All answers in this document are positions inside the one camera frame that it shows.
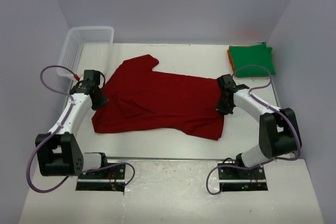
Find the red t shirt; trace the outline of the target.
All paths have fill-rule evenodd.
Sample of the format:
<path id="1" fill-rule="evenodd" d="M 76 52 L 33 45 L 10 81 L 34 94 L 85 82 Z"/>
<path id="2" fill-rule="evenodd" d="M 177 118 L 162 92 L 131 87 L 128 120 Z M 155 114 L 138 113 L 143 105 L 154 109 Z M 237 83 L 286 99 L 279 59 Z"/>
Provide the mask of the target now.
<path id="1" fill-rule="evenodd" d="M 92 117 L 96 133 L 155 129 L 219 140 L 224 116 L 216 111 L 220 89 L 211 78 L 154 71 L 151 55 L 125 60 L 103 88 L 108 102 Z"/>

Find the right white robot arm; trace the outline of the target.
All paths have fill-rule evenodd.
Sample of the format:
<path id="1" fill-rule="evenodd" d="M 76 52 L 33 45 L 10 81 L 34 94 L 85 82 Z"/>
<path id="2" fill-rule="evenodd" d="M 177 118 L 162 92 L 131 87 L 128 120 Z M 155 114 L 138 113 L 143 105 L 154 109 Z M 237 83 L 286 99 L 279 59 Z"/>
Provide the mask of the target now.
<path id="1" fill-rule="evenodd" d="M 253 93 L 253 88 L 236 84 L 230 74 L 217 78 L 220 98 L 216 110 L 222 115 L 233 114 L 238 107 L 259 123 L 258 144 L 236 156 L 234 172 L 246 178 L 253 168 L 276 159 L 285 160 L 283 155 L 294 153 L 298 158 L 302 141 L 295 112 L 272 106 Z"/>

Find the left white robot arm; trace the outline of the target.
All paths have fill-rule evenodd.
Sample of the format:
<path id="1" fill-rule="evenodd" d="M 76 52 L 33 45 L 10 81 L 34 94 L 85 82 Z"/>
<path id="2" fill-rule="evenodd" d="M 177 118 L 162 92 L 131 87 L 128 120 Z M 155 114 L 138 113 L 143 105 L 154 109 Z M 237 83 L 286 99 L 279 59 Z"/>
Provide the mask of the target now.
<path id="1" fill-rule="evenodd" d="M 85 70 L 83 77 L 66 94 L 67 105 L 54 126 L 35 139 L 38 165 L 43 176 L 79 176 L 91 171 L 97 178 L 108 175 L 103 153 L 83 153 L 76 136 L 86 114 L 108 103 L 102 92 L 105 76 L 98 70 Z"/>

